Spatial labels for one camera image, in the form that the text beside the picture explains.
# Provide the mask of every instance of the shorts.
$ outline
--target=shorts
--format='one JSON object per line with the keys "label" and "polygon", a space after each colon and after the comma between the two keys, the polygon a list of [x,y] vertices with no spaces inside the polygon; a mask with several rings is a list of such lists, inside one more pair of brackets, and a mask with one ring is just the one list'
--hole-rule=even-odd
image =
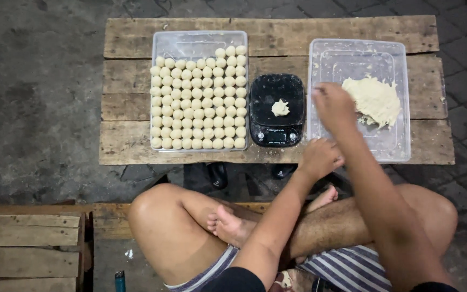
{"label": "shorts", "polygon": [[[206,283],[230,266],[238,251],[237,248],[229,245],[206,271],[186,283],[166,285],[166,287],[172,292],[198,292]],[[379,264],[378,253],[361,245],[311,255],[296,268],[308,271],[342,291],[389,292],[392,290],[390,281],[385,278],[385,269]]]}

